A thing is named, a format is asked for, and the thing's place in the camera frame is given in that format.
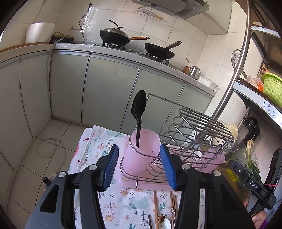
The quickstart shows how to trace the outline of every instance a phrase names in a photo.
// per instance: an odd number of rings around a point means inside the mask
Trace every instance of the metal kettle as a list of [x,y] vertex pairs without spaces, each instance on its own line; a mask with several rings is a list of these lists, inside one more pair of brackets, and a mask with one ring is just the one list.
[[197,66],[192,66],[189,68],[188,75],[193,79],[198,79],[200,74],[200,69]]

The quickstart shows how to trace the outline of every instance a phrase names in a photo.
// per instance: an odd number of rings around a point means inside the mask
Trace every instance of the white plastic container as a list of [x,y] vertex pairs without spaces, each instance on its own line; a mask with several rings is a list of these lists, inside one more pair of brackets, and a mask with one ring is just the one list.
[[39,22],[31,24],[27,29],[25,43],[47,42],[53,34],[55,24],[48,22]]

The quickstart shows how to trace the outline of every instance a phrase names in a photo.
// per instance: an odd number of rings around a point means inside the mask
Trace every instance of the spoon handle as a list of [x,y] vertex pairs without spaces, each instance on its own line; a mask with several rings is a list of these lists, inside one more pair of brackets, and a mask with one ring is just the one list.
[[141,120],[140,122],[137,122],[137,129],[136,129],[136,146],[137,147],[139,147],[140,132],[141,132]]

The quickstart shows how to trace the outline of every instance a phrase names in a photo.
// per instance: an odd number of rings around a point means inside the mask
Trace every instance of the stove burner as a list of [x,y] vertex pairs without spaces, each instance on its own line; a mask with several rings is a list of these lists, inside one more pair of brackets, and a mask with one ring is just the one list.
[[115,45],[115,44],[111,44],[111,43],[106,43],[105,41],[103,41],[102,46],[114,48],[114,49],[125,50],[124,45]]
[[145,57],[148,57],[148,58],[150,58],[150,59],[152,59],[152,60],[155,60],[155,61],[157,61],[157,62],[163,63],[163,64],[165,64],[165,65],[168,65],[168,63],[169,63],[169,60],[164,60],[164,59],[161,59],[161,58],[157,58],[157,57],[155,57],[155,56],[152,56],[152,55],[149,54],[149,53],[146,53],[146,54],[145,54]]

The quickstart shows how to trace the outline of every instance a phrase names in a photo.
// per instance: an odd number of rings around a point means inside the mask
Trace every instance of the yellow label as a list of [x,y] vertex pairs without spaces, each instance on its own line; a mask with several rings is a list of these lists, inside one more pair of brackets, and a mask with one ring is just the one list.
[[227,169],[226,172],[228,173],[228,175],[229,175],[229,177],[230,177],[230,179],[232,180],[233,183],[237,181],[236,176],[231,169]]

